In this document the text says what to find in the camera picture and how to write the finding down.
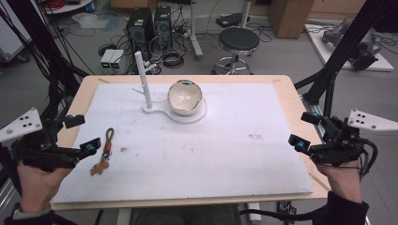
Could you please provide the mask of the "white desk leg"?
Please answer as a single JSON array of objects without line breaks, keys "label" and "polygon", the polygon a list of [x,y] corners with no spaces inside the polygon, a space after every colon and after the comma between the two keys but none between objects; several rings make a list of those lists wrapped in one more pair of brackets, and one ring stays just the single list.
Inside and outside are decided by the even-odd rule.
[{"label": "white desk leg", "polygon": [[200,60],[203,57],[203,52],[196,36],[196,0],[190,0],[190,3],[191,28],[189,31],[189,38],[194,50],[195,59]]}]

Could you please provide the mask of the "keychain with green loop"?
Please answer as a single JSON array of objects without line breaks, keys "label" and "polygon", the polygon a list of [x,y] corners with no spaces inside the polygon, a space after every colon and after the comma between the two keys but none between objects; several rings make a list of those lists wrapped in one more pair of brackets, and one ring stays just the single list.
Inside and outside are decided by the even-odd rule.
[{"label": "keychain with green loop", "polygon": [[112,139],[114,137],[114,134],[115,134],[115,130],[112,127],[109,127],[106,130],[105,145],[103,147],[101,158],[100,158],[99,163],[95,164],[91,168],[91,170],[90,170],[91,175],[102,174],[104,170],[109,168],[109,166],[110,166],[109,159],[110,159],[110,155],[112,154],[111,148],[112,148]]}]

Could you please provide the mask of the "person's left hand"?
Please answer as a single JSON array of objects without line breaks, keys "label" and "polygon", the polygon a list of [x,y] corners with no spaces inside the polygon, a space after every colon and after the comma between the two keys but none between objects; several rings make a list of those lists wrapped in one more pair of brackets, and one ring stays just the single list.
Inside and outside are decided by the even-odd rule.
[{"label": "person's left hand", "polygon": [[38,214],[51,208],[50,201],[57,193],[62,181],[71,173],[71,169],[56,168],[45,172],[40,168],[26,166],[22,162],[17,167],[21,182],[23,213]]}]

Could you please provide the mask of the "wooden table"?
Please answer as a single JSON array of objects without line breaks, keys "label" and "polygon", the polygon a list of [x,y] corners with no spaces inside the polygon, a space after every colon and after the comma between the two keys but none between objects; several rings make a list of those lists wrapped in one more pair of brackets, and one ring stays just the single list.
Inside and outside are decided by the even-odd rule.
[{"label": "wooden table", "polygon": [[[153,101],[167,99],[169,87],[176,82],[174,75],[158,75],[147,78],[149,90]],[[283,109],[291,134],[298,135],[312,143],[318,142],[318,135],[314,127],[301,120],[304,113],[304,105],[301,93],[294,87],[291,79],[285,75],[244,75],[244,76],[218,76],[196,75],[193,81],[200,87],[204,83],[270,83],[274,86],[278,100]],[[71,110],[75,113],[86,115],[91,105],[97,87],[101,84],[133,84],[137,90],[142,91],[141,81],[136,76],[90,76],[84,79]],[[77,145],[75,142],[80,127],[70,130],[62,130],[59,133],[59,142],[63,146]],[[72,202],[56,203],[53,206],[57,210],[77,210],[95,208],[126,208],[148,206],[176,206],[176,205],[201,205],[220,203],[247,203],[278,200],[305,200],[312,201],[326,197],[329,186],[327,180],[318,172],[313,163],[305,156],[299,154],[303,160],[305,169],[309,174],[313,191],[310,194],[284,194],[267,196],[242,196],[242,197],[207,197],[182,200],[147,200],[147,201],[114,201],[114,202]]]}]

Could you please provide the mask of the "white power supply box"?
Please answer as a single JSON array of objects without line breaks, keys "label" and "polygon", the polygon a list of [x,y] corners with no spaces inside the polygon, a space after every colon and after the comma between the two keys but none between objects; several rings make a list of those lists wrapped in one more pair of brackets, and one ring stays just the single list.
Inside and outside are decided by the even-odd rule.
[{"label": "white power supply box", "polygon": [[110,65],[112,69],[121,69],[123,65],[123,50],[114,50],[112,59],[110,60]]},{"label": "white power supply box", "polygon": [[110,63],[114,55],[114,50],[108,49],[104,52],[103,56],[100,59],[100,64],[104,69],[108,69],[111,67]]}]

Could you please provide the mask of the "large black computer tower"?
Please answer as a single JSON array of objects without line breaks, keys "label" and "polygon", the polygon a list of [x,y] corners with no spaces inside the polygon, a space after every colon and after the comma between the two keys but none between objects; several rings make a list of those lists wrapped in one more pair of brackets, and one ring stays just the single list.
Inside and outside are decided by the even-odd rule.
[{"label": "large black computer tower", "polygon": [[155,37],[152,11],[149,7],[135,7],[126,25],[133,52],[140,51],[144,60],[150,60],[151,40]]}]

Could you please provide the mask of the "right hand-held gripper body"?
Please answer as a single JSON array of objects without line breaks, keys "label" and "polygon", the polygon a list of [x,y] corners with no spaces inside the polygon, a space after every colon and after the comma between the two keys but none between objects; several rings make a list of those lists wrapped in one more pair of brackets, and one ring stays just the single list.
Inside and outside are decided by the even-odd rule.
[{"label": "right hand-held gripper body", "polygon": [[372,166],[378,155],[376,145],[360,137],[360,130],[394,131],[398,122],[358,109],[353,109],[344,120],[322,116],[320,126],[325,130],[323,144],[312,145],[309,156],[315,164],[340,166],[365,155],[364,165]]}]

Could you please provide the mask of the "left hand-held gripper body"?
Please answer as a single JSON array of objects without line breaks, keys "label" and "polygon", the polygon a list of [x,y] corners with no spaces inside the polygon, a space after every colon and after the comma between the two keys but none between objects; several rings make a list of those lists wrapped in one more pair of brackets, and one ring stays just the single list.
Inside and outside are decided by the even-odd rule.
[{"label": "left hand-held gripper body", "polygon": [[0,143],[16,139],[13,156],[24,165],[51,172],[56,168],[74,168],[78,149],[58,147],[42,125],[38,110],[31,108],[0,129]]}]

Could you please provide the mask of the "cream ceramic bowl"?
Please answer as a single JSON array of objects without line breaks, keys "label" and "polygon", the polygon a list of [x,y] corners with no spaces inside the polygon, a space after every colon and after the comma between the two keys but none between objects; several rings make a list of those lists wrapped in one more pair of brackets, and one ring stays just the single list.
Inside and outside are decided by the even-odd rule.
[{"label": "cream ceramic bowl", "polygon": [[203,93],[195,82],[180,80],[171,85],[167,99],[174,113],[192,115],[199,110],[203,100]]}]

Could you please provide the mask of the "small black computer tower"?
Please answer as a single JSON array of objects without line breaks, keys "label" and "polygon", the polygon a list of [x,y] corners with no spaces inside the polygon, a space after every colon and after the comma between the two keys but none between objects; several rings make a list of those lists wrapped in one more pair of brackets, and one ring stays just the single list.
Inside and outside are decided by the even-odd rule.
[{"label": "small black computer tower", "polygon": [[171,8],[169,6],[157,6],[155,10],[154,24],[158,37],[158,49],[166,50],[172,47]]}]

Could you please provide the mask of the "white board with robot parts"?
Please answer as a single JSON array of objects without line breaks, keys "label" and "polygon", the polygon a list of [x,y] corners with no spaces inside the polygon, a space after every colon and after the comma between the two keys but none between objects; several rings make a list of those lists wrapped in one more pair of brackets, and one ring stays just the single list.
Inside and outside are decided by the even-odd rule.
[{"label": "white board with robot parts", "polygon": [[[323,64],[326,64],[344,37],[333,26],[306,24],[305,31]],[[381,54],[381,42],[369,31],[346,60],[343,69],[367,71],[393,71],[394,67]]]}]

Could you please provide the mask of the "clear plastic sheet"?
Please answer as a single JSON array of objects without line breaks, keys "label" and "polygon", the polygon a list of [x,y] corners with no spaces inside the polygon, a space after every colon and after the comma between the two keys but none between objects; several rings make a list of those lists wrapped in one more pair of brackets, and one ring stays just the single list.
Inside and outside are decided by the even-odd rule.
[{"label": "clear plastic sheet", "polygon": [[101,13],[100,15],[92,13],[78,13],[71,17],[77,22],[82,29],[100,29],[109,31],[114,27],[117,27],[120,18],[113,13]]}]

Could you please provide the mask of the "black flat device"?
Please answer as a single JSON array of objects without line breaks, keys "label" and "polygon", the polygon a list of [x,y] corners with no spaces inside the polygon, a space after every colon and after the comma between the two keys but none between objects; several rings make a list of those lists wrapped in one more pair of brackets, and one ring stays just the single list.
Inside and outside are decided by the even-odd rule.
[{"label": "black flat device", "polygon": [[216,24],[221,26],[222,28],[227,28],[231,26],[240,26],[242,20],[241,13],[234,13],[227,16],[221,16],[216,19]]}]

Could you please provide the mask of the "brown wooden cabinet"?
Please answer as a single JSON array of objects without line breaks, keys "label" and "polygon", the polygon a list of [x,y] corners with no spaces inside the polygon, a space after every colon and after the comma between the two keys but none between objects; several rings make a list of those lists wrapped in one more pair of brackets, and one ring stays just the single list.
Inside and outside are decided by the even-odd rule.
[{"label": "brown wooden cabinet", "polygon": [[268,21],[276,38],[299,38],[314,0],[272,0]]}]

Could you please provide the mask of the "person's right hand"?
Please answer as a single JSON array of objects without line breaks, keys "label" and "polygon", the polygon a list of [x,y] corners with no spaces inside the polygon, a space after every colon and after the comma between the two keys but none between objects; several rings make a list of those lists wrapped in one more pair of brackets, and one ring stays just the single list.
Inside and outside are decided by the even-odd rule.
[{"label": "person's right hand", "polygon": [[328,178],[332,192],[353,203],[362,203],[358,159],[343,163],[339,167],[320,164],[316,168]]}]

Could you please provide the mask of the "white stand with pole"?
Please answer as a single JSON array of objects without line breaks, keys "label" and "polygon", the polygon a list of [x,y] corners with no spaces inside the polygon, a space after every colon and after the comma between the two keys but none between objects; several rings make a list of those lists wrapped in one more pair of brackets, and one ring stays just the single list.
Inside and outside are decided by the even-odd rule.
[{"label": "white stand with pole", "polygon": [[154,68],[156,64],[151,64],[150,66],[146,67],[142,54],[140,51],[137,51],[134,54],[136,66],[138,68],[139,72],[139,78],[141,81],[141,87],[142,91],[139,91],[137,89],[133,89],[133,91],[138,92],[142,94],[145,97],[145,104],[143,105],[142,109],[145,113],[148,114],[153,114],[153,113],[162,113],[166,115],[170,120],[182,124],[182,125],[188,125],[188,124],[193,124],[197,123],[200,120],[202,120],[206,114],[207,114],[207,102],[203,96],[202,104],[199,108],[199,110],[192,115],[180,115],[171,110],[171,107],[169,105],[168,99],[163,100],[163,101],[153,101],[150,90],[149,90],[149,84],[146,78],[146,73]]}]

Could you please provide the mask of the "black round stool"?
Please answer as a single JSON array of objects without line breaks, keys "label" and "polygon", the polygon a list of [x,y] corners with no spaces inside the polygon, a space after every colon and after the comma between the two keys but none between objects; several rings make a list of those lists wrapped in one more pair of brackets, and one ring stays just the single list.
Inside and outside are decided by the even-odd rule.
[{"label": "black round stool", "polygon": [[259,37],[251,30],[231,27],[222,30],[218,37],[219,46],[231,56],[221,58],[211,70],[214,75],[252,75],[242,55],[252,55],[259,45]]}]

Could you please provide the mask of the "white table mat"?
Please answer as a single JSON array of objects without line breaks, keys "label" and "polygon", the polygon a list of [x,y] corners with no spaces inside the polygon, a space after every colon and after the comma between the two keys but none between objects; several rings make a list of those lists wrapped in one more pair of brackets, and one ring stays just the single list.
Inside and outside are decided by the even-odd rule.
[{"label": "white table mat", "polygon": [[113,128],[110,166],[82,160],[63,181],[55,203],[182,200],[310,194],[303,160],[270,83],[204,83],[207,114],[181,125],[144,112],[133,84],[101,84],[75,142]]}]

